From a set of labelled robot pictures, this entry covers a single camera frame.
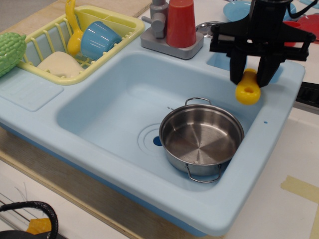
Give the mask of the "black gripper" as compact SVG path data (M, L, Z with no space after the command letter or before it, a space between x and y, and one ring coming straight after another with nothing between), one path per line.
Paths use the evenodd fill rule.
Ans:
M285 60L306 61L316 36L283 22L289 0L254 0L241 20L215 25L210 51L230 56L230 80L238 84L247 56L259 56L257 84L267 86Z

